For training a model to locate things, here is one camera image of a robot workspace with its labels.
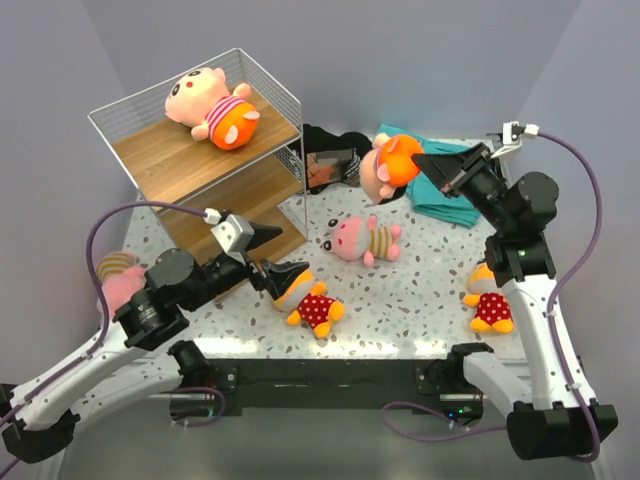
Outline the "large black-haired boy plush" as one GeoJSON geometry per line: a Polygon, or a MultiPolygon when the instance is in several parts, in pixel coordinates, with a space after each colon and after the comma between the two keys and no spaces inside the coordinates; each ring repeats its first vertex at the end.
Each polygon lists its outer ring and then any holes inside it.
{"type": "Polygon", "coordinates": [[[260,120],[260,112],[249,102],[251,93],[246,82],[230,90],[222,68],[200,67],[173,85],[165,114],[189,127],[195,141],[208,139],[221,150],[235,150],[252,139],[260,120]]]}

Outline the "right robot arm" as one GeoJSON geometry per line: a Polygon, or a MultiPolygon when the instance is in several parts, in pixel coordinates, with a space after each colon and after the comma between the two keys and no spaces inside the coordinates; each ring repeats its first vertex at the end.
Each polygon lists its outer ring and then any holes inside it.
{"type": "Polygon", "coordinates": [[[486,347],[456,346],[445,369],[459,393],[478,388],[505,418],[512,449],[523,460],[567,457],[595,461],[618,425],[601,403],[575,354],[559,305],[544,231],[557,214],[559,188],[542,172],[508,184],[483,144],[456,154],[415,154],[413,162],[447,196],[464,196],[492,225],[485,259],[509,303],[530,381],[524,383],[486,347]]]}

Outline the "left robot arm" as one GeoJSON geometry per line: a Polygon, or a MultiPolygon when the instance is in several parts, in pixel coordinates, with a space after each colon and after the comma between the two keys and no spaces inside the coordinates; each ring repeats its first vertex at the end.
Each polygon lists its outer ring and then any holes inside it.
{"type": "Polygon", "coordinates": [[[17,459],[35,464],[64,450],[91,423],[149,395],[200,390],[208,364],[194,341],[178,334],[185,316],[249,281],[271,297],[282,294],[306,262],[253,262],[250,250],[277,237],[278,227],[230,215],[211,229],[222,252],[200,265],[186,250],[162,253],[146,283],[116,310],[96,348],[74,352],[49,372],[1,388],[2,439],[17,459]]]}

